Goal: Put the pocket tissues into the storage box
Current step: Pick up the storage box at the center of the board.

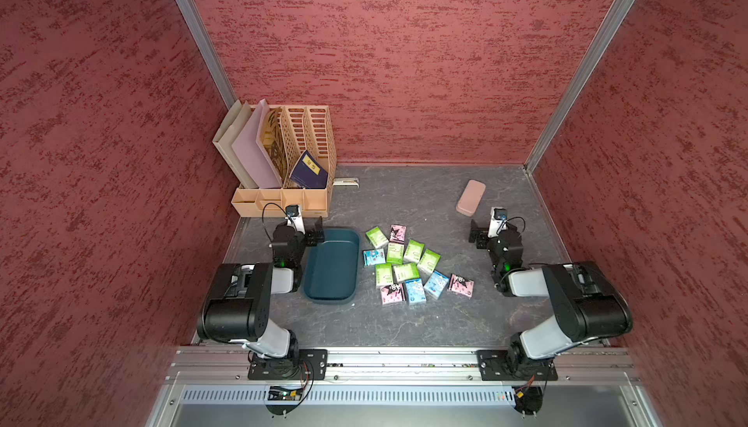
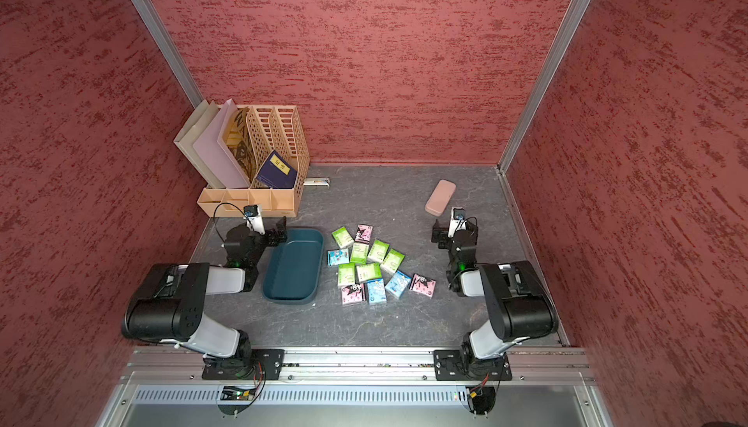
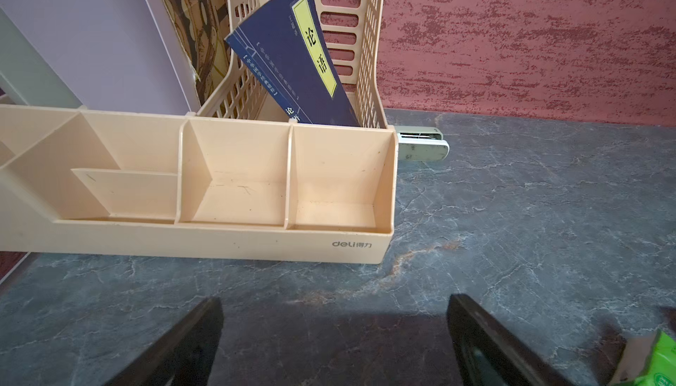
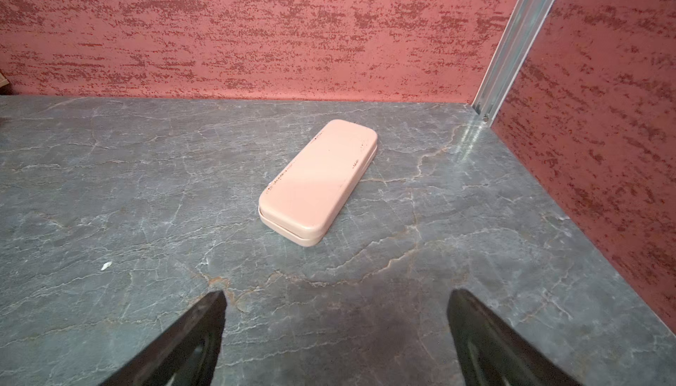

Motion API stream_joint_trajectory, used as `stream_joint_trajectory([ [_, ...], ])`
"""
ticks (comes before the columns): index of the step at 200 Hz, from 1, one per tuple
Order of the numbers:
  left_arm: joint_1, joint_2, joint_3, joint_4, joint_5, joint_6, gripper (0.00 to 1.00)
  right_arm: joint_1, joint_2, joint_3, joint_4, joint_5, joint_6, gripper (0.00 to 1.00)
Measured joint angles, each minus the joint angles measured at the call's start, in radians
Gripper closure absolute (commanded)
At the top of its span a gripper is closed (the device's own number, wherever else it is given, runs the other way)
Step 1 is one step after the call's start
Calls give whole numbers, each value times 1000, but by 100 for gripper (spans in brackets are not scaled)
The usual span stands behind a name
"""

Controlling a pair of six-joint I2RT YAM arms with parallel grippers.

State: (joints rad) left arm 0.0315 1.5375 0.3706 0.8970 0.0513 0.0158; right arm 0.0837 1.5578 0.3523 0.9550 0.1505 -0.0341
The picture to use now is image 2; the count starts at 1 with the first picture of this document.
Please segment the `teal storage box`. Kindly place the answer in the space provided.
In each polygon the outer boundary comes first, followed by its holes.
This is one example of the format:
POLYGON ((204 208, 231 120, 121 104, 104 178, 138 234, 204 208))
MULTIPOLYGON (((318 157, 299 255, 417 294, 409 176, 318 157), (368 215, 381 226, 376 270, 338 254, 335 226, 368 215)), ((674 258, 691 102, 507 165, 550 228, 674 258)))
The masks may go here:
POLYGON ((290 228, 288 240, 272 253, 262 287, 269 302, 307 304, 319 288, 325 240, 319 230, 290 228))

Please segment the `green tissue pack top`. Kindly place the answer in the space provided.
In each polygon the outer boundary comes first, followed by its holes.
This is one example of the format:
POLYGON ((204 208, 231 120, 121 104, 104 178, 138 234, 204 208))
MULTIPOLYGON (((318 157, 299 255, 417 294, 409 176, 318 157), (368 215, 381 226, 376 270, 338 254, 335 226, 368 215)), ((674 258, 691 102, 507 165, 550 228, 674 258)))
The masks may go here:
POLYGON ((345 226, 338 228, 331 232, 331 235, 340 249, 346 249, 355 243, 353 236, 348 232, 345 226))

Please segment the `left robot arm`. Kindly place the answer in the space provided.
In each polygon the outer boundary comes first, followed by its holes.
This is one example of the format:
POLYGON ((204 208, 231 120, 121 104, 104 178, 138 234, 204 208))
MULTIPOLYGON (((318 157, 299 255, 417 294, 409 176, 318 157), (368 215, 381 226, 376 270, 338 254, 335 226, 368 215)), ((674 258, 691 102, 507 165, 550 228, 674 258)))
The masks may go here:
POLYGON ((265 379, 246 332, 218 323, 205 313, 207 296, 250 292, 258 263, 269 247, 288 241, 288 221, 265 228, 259 218, 235 226, 223 239, 226 265, 157 263, 132 295, 121 333, 126 339, 173 344, 204 357, 204 379, 265 379))

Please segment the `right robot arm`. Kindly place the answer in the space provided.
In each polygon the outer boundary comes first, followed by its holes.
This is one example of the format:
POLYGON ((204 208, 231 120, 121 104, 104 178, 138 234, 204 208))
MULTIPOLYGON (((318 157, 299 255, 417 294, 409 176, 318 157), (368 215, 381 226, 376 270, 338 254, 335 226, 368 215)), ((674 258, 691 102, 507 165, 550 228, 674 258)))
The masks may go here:
POLYGON ((436 351, 439 379, 509 379, 506 353, 558 329, 558 316, 529 261, 479 263, 478 226, 459 221, 453 228, 435 222, 430 241, 448 253, 448 289, 483 298, 488 320, 465 335, 457 351, 436 351))

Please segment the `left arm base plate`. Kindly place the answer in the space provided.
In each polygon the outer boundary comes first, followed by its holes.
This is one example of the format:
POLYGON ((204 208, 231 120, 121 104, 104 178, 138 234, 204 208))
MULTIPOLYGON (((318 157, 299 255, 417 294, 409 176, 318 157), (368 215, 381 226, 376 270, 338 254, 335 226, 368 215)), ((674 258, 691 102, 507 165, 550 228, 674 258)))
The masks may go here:
POLYGON ((278 380, 284 364, 282 349, 252 349, 247 357, 204 358, 203 380, 278 380))

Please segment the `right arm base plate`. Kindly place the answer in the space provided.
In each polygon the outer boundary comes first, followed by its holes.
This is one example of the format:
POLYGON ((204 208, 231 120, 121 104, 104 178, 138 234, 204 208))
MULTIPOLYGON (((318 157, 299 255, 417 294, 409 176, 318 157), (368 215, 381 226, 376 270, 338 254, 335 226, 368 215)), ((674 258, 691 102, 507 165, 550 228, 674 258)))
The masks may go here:
POLYGON ((438 381, 510 381, 512 369, 505 355, 477 359, 461 350, 435 350, 434 372, 438 381))

